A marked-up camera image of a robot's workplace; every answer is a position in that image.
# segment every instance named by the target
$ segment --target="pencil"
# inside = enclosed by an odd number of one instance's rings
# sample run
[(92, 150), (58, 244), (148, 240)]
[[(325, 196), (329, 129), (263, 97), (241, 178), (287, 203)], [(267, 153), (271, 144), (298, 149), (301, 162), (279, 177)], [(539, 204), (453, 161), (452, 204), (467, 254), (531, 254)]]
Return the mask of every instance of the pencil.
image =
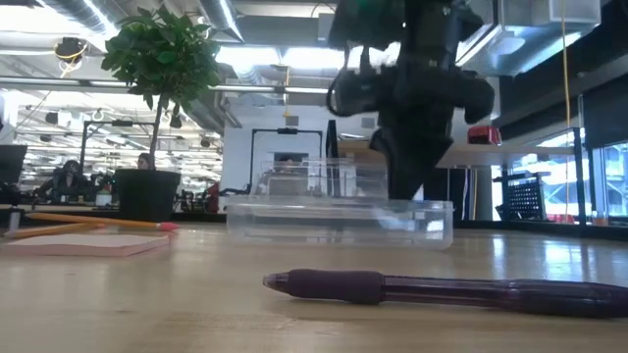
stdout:
[(12, 239), (21, 239), (21, 238), (34, 237), (34, 236), (64, 234), (64, 233), (69, 233), (73, 231), (92, 230), (98, 227), (102, 227), (102, 225), (72, 224), (72, 225), (51, 226), (51, 227), (32, 227), (32, 228), (18, 229), (16, 231), (7, 231), (4, 234), (4, 236), (7, 238), (12, 238)]
[(168, 222), (153, 223), (153, 222), (142, 222), (142, 221), (107, 219), (107, 218), (99, 218), (99, 217), (46, 214), (46, 213), (36, 213), (36, 212), (27, 213), (26, 216), (34, 220), (102, 224), (102, 225), (121, 226), (121, 227), (145, 227), (145, 228), (152, 228), (152, 229), (158, 229), (158, 230), (163, 230), (163, 231), (171, 231), (171, 230), (176, 230), (179, 228), (178, 225), (175, 225), (173, 223), (168, 223)]

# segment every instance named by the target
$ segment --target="black pot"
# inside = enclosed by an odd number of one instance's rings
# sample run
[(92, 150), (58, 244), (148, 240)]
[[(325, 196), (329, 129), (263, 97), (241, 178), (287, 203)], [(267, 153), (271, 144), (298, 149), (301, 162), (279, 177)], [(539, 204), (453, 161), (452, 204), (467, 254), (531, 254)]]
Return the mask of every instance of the black pot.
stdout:
[(179, 173), (147, 170), (116, 170), (114, 176), (122, 218), (165, 222), (173, 214)]

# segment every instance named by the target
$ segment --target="purple pen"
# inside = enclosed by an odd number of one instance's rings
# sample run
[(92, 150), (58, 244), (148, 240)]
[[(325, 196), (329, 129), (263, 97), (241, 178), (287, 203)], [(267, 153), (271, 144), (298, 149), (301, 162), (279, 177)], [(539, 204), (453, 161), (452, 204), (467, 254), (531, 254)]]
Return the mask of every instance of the purple pen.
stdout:
[(628, 288), (600, 283), (443, 279), (384, 276), (365, 271), (292, 270), (264, 277), (264, 285), (297, 298), (355, 304), (396, 301), (577, 318), (628, 317)]

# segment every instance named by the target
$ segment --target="green leaves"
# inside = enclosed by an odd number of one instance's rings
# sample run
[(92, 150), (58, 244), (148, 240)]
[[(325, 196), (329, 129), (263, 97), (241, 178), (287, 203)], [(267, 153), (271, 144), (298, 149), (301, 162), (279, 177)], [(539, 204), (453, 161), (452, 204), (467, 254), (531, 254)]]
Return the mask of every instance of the green leaves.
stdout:
[(161, 52), (157, 57), (157, 61), (162, 64), (170, 64), (177, 60), (177, 53), (175, 52)]
[[(215, 59), (220, 46), (205, 39), (210, 26), (178, 18), (164, 6), (137, 12), (122, 20), (120, 33), (106, 42), (101, 69), (129, 86), (129, 94), (141, 95), (150, 109), (157, 104), (168, 109), (172, 100), (175, 114), (189, 110), (201, 92), (221, 82)], [(154, 95), (163, 99), (153, 102)]]
[(146, 10), (146, 9), (142, 9), (142, 8), (137, 8), (137, 11), (139, 12), (139, 14), (145, 18), (149, 18), (152, 19), (153, 18), (153, 14), (150, 13), (150, 11)]
[(175, 44), (175, 41), (177, 40), (177, 35), (174, 32), (167, 28), (161, 28), (159, 29), (159, 32), (166, 40), (168, 40), (168, 42), (170, 42), (171, 44)]

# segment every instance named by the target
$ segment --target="pink sticky note pad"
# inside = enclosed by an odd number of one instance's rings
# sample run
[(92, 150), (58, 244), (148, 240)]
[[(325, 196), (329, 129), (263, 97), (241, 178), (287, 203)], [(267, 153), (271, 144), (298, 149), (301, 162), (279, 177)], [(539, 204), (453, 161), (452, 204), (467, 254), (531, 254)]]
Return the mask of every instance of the pink sticky note pad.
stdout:
[(125, 257), (168, 244), (168, 235), (65, 234), (14, 241), (5, 244), (2, 252), (14, 255)]

